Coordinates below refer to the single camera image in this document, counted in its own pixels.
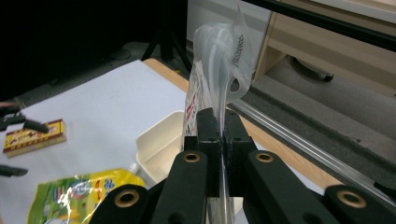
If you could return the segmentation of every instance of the white table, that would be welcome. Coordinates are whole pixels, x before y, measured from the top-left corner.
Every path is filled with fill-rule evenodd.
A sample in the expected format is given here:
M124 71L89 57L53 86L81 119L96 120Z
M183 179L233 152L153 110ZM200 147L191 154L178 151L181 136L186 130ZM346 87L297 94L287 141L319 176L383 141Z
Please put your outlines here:
M136 137L172 112L184 110L185 97L184 91L136 61L23 109L28 119L63 119L67 141L11 159L0 155L0 163L29 169L25 176L0 177L0 215L4 223L26 222L39 183L128 169L135 163ZM5 133L1 133L1 143L4 138ZM302 175L299 177L311 189L320 191Z

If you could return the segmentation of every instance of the small box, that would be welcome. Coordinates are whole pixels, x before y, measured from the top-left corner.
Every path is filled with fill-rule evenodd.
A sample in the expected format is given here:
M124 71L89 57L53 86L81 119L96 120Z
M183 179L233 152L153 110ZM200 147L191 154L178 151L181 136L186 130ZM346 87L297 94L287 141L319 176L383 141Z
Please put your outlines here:
M22 153L48 147L66 141L65 125L62 119L46 123L48 133L41 133L30 129L20 129L7 133L3 153L14 157Z

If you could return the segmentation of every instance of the dark background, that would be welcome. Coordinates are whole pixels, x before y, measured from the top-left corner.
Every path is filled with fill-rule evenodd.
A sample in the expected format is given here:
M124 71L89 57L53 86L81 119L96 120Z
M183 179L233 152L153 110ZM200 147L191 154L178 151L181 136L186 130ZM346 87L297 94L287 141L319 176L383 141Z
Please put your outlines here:
M0 100L99 63L161 29L157 1L14 1L1 7ZM186 46L187 1L169 1L171 27Z

